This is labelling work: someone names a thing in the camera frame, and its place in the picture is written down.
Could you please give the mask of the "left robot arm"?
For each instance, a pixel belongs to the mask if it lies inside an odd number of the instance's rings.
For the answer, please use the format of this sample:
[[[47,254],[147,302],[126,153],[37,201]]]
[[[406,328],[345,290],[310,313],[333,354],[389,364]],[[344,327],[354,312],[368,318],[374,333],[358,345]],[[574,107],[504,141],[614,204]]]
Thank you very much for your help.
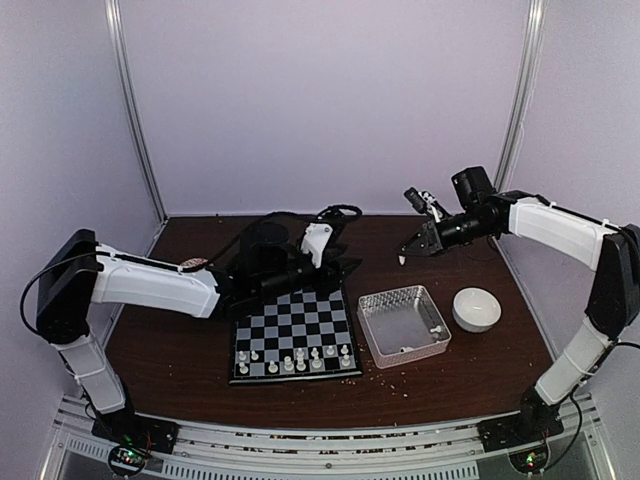
[[[38,295],[27,327],[57,350],[106,431],[133,444],[144,424],[89,326],[90,305],[131,304],[209,319],[248,314],[306,287],[331,293],[362,263],[346,256],[336,240],[340,233],[339,226],[315,220],[293,245],[286,226],[258,220],[233,239],[238,252],[217,269],[212,260],[187,266],[129,255],[81,229],[30,280]]]

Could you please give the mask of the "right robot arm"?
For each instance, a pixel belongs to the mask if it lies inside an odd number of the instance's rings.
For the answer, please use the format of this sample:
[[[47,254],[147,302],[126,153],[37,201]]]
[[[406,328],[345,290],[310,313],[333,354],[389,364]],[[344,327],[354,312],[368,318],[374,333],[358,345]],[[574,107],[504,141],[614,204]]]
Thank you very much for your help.
[[[399,259],[431,257],[477,238],[513,235],[532,240],[588,267],[593,284],[579,330],[552,366],[523,395],[512,430],[535,440],[559,405],[600,368],[639,315],[639,228],[617,226],[568,210],[540,194],[498,191],[481,166],[452,179],[462,208],[451,214],[427,191],[404,197],[425,220],[397,248]]]

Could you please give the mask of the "black white chessboard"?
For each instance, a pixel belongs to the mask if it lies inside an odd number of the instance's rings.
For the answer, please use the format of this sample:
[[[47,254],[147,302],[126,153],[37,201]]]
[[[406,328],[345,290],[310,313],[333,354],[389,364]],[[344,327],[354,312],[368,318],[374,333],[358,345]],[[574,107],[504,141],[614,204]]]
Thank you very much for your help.
[[[326,347],[333,345],[335,353],[326,355]],[[341,365],[341,347],[347,345],[351,364]],[[311,350],[317,347],[319,358],[312,358]],[[296,369],[296,350],[304,351],[306,369]],[[244,351],[244,362],[249,372],[239,372],[238,353]],[[256,351],[258,361],[252,361],[250,354]],[[284,359],[292,359],[294,369],[284,370]],[[319,371],[311,369],[310,362],[320,359]],[[278,365],[278,372],[267,370],[270,361]],[[266,303],[262,310],[235,321],[230,344],[231,385],[257,385],[293,381],[342,379],[359,377],[363,374],[360,349],[356,338],[346,289],[341,287],[330,295],[299,290],[282,295]]]

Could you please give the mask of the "pink plastic basket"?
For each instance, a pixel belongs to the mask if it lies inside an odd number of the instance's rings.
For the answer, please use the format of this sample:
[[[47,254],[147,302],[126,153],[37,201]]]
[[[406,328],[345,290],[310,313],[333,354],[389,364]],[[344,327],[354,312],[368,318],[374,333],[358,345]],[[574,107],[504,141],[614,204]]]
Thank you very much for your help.
[[[428,290],[407,286],[360,297],[357,317],[374,364],[388,369],[444,353],[452,334]],[[401,353],[401,341],[440,325],[438,342]]]

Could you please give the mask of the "white ceramic bowl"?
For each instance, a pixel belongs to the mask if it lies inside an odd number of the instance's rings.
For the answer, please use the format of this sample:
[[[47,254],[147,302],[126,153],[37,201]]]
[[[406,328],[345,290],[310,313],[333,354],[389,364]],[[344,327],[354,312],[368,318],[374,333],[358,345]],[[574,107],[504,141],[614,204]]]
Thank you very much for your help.
[[[454,296],[452,314],[456,324],[464,331],[484,333],[498,323],[502,308],[489,291],[469,287]]]

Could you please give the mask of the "red patterned bowl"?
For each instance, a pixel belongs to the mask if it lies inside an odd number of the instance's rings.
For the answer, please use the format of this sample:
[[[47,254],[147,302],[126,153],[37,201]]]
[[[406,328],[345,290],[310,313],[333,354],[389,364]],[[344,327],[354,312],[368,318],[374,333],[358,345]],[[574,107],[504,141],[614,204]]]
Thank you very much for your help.
[[[183,261],[180,266],[183,269],[187,269],[187,268],[192,268],[192,267],[198,267],[202,264],[205,264],[207,262],[206,258],[201,258],[201,257],[194,257],[194,258],[190,258],[188,260]]]

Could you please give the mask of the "front aluminium rail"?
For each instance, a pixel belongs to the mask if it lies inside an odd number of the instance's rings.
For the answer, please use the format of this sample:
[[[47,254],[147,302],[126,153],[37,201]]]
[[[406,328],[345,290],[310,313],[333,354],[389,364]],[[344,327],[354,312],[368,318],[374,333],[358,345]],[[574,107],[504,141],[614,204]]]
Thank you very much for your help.
[[[528,453],[550,450],[545,479],[618,479],[589,395],[560,410],[561,434],[487,450],[478,419],[364,429],[266,429],[181,421],[174,449],[141,479],[528,479]]]

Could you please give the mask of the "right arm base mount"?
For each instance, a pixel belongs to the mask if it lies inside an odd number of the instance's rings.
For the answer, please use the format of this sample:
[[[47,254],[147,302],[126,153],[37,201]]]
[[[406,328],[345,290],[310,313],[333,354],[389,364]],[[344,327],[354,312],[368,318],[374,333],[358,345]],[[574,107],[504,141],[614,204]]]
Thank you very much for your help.
[[[485,453],[515,448],[509,460],[523,474],[539,474],[551,463],[547,441],[564,432],[559,405],[547,405],[533,389],[516,413],[480,421],[477,429]]]

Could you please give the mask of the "right aluminium frame post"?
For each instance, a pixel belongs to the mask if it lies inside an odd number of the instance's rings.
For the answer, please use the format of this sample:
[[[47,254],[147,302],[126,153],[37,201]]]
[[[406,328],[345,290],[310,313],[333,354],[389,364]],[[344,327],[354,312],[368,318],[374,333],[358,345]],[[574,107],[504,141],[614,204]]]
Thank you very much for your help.
[[[516,88],[495,174],[495,186],[498,190],[505,190],[509,186],[524,139],[525,117],[534,91],[547,4],[544,0],[528,2]]]

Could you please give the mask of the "aluminium frame post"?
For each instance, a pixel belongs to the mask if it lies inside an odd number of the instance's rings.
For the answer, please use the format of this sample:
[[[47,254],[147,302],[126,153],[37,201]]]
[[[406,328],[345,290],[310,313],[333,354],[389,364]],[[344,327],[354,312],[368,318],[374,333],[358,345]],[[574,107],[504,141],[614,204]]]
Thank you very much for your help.
[[[124,99],[128,127],[133,141],[134,151],[141,169],[143,182],[150,197],[156,219],[160,224],[168,220],[168,214],[161,197],[156,175],[151,163],[145,139],[142,119],[139,112],[135,87],[128,58],[124,26],[121,13],[121,2],[106,0],[104,2],[107,27],[114,50],[121,91]]]
[[[524,139],[525,117],[534,91],[547,4],[544,0],[528,2],[516,88],[495,174],[495,186],[498,190],[505,190],[509,186]]]

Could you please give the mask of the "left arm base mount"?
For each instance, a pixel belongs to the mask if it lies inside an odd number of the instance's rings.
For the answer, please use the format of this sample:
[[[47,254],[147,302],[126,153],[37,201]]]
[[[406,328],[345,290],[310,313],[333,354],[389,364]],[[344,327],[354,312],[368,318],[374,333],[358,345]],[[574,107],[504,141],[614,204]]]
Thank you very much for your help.
[[[129,401],[112,413],[101,413],[92,403],[90,408],[91,433],[114,443],[107,454],[107,466],[117,477],[138,475],[153,458],[153,453],[173,452],[179,433],[177,423],[141,416]]]

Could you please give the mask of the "left aluminium frame post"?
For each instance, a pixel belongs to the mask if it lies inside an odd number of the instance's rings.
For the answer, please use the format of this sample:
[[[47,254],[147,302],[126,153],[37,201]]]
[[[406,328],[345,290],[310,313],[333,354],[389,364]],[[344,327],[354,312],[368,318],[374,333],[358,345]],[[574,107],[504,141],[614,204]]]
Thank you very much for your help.
[[[121,13],[121,2],[106,0],[104,2],[107,27],[114,50],[121,91],[124,99],[128,127],[133,141],[134,151],[141,169],[143,182],[150,197],[156,219],[160,224],[168,220],[168,214],[161,197],[156,175],[151,163],[145,139],[142,119],[139,112],[135,87],[128,58],[124,26]]]

